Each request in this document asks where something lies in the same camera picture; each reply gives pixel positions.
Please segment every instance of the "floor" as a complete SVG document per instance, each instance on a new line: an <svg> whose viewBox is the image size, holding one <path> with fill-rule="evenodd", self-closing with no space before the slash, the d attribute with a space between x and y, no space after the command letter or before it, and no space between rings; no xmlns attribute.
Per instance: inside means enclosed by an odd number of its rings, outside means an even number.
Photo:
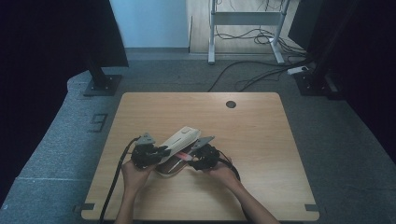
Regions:
<svg viewBox="0 0 396 224"><path fill-rule="evenodd" d="M273 70L271 55L220 55L209 65L205 55L128 51L130 68L105 68L121 74L114 96L85 97L90 74L68 81L64 104L0 210L1 223L96 223L80 216L120 98L127 91L235 91L237 81ZM286 73L257 82L246 91L279 93L317 201L313 223L396 223L396 166L344 101L304 97ZM92 118L107 114L101 132Z"/></svg>

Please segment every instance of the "white device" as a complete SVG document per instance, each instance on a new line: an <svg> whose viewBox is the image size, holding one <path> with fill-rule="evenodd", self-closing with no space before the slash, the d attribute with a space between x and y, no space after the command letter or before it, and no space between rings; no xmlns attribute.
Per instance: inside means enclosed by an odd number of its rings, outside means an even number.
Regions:
<svg viewBox="0 0 396 224"><path fill-rule="evenodd" d="M178 153L183 148L187 147L189 144L195 142L199 136L201 135L201 131L198 129L193 129L191 127L183 127L177 133L172 135L168 140L166 140L160 147L167 146L168 149L171 150L169 156L164 157L159 164L162 164L169 160L173 155Z"/></svg>

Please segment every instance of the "white wall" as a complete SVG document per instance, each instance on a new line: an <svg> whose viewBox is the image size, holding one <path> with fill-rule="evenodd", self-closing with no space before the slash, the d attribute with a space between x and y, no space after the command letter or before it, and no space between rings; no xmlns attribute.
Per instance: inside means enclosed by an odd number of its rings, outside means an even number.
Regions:
<svg viewBox="0 0 396 224"><path fill-rule="evenodd" d="M110 0L125 48L187 48L186 0Z"/></svg>

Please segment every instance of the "table top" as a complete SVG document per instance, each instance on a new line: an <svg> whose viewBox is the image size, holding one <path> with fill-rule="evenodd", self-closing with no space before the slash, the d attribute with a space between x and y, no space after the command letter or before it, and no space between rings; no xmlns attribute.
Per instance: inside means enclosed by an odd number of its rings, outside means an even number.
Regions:
<svg viewBox="0 0 396 224"><path fill-rule="evenodd" d="M226 105L229 101L235 108ZM318 219L318 211L306 209L315 207L315 199L280 97L273 92L125 93L85 202L94 207L83 210L82 217L99 219L120 155L133 138L149 132L158 146L184 126L201 130L201 137L215 135L210 144L233 159L246 189L278 220ZM116 218L122 193L120 175L105 219ZM152 172L136 198L134 219L245 217L230 191L187 166L169 178Z"/></svg>

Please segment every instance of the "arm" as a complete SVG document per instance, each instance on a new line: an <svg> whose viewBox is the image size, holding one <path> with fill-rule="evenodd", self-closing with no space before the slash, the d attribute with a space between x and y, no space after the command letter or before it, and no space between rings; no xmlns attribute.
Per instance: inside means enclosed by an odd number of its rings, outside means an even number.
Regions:
<svg viewBox="0 0 396 224"><path fill-rule="evenodd" d="M155 169L152 165L144 170L138 170L132 161L127 161L122 165L122 176L124 180L124 192L122 203L117 214L115 224L132 224L134 218L134 200L136 195L143 188L149 178L149 173Z"/></svg>
<svg viewBox="0 0 396 224"><path fill-rule="evenodd" d="M276 218L245 189L233 171L224 163L218 162L213 169L205 170L205 173L218 179L235 195L254 223L279 224Z"/></svg>

